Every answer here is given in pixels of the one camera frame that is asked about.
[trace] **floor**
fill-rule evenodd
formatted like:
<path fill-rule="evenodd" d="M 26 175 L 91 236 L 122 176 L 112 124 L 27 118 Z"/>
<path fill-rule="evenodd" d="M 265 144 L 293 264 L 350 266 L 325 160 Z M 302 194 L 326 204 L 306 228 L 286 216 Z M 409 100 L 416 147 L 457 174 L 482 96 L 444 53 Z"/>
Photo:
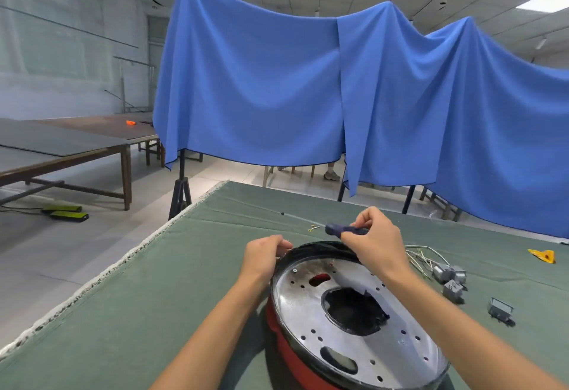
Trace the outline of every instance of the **floor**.
<path fill-rule="evenodd" d="M 340 161 L 335 170 L 341 175 L 344 167 Z M 310 167 L 296 168 L 294 174 L 290 168 L 275 169 L 267 186 L 336 200 L 339 183 L 323 179 L 326 168 L 326 165 L 317 166 L 314 178 L 310 178 Z M 263 167 L 208 156 L 204 156 L 202 163 L 188 161 L 186 172 L 193 200 L 226 179 L 259 186 L 263 182 Z M 54 201 L 69 202 L 83 206 L 90 215 L 89 220 L 75 224 L 54 221 L 44 215 L 2 213 L 0 348 L 167 221 L 178 166 L 175 165 L 172 171 L 160 169 L 158 161 L 152 160 L 148 167 L 143 153 L 133 147 L 132 175 L 133 203 L 128 212 L 122 210 L 119 200 L 51 189 L 10 205 L 38 207 Z M 101 189 L 121 189 L 118 156 L 66 169 L 46 178 L 65 179 L 71 184 Z M 0 188 L 0 197 L 25 188 L 24 184 Z M 416 198 L 420 192 L 421 188 L 418 188 Z M 345 201 L 399 212 L 406 194 L 406 187 L 397 187 L 394 192 L 390 187 L 359 187 L 355 197 L 348 198 L 346 193 Z M 409 214 L 425 218 L 440 218 L 441 213 L 433 204 L 417 199 L 409 208 Z M 463 214 L 460 223 L 558 242 L 554 237 L 500 227 L 467 214 Z"/>

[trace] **forearm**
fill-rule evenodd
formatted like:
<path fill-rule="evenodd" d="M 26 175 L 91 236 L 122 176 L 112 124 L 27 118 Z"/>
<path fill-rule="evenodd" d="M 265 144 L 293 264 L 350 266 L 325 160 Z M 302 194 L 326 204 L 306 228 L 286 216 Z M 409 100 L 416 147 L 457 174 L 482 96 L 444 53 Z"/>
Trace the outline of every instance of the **forearm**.
<path fill-rule="evenodd" d="M 150 390 L 215 390 L 263 286 L 241 279 L 210 312 Z"/>
<path fill-rule="evenodd" d="M 567 390 L 414 272 L 400 272 L 386 279 L 388 289 L 441 348 L 472 390 Z"/>

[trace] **green tablecloth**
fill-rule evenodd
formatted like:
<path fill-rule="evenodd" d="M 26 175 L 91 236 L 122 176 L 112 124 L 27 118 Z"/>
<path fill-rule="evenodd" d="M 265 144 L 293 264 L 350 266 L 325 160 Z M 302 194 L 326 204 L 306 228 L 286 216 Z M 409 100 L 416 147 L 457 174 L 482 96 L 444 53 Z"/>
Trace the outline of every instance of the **green tablecloth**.
<path fill-rule="evenodd" d="M 323 229 L 309 233 L 309 224 L 280 212 L 349 223 L 361 209 L 229 182 L 1 361 L 0 389 L 144 390 L 235 281 L 247 241 L 275 232 L 296 245 L 328 237 Z M 401 228 L 406 244 L 430 245 L 468 271 L 469 291 L 462 308 L 469 315 L 569 383 L 565 246 L 386 214 Z M 552 247 L 555 265 L 527 252 Z M 515 328 L 490 318 L 490 297 L 515 307 Z M 223 388 L 238 381 L 238 389 L 269 390 L 289 379 L 271 341 L 263 353 L 264 334 L 262 320 L 253 316 Z M 466 388 L 453 371 L 451 378 L 456 389 Z"/>

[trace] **round metal base plate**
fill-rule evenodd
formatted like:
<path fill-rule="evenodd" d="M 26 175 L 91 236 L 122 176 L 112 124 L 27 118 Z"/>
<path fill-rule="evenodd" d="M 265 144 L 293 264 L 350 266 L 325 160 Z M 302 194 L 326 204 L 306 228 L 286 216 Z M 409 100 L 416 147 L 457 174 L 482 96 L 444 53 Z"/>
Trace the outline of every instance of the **round metal base plate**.
<path fill-rule="evenodd" d="M 438 346 L 355 256 L 326 244 L 288 257 L 273 280 L 275 314 L 293 350 L 340 388 L 436 388 L 448 369 Z M 375 303 L 388 319 L 362 316 Z"/>

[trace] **oval slot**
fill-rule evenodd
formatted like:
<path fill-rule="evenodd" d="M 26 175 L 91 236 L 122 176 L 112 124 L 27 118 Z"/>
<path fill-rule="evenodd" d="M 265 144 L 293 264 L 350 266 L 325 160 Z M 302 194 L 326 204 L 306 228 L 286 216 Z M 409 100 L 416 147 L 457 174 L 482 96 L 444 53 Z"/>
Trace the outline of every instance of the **oval slot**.
<path fill-rule="evenodd" d="M 330 275 L 328 273 L 321 273 L 319 275 L 312 276 L 309 280 L 309 284 L 311 286 L 319 286 L 321 283 L 324 283 L 329 280 L 330 280 Z"/>
<path fill-rule="evenodd" d="M 330 347 L 322 347 L 320 355 L 329 364 L 339 369 L 342 372 L 349 373 L 350 375 L 357 374 L 357 363 L 350 357 L 341 355 L 339 352 L 332 350 Z"/>

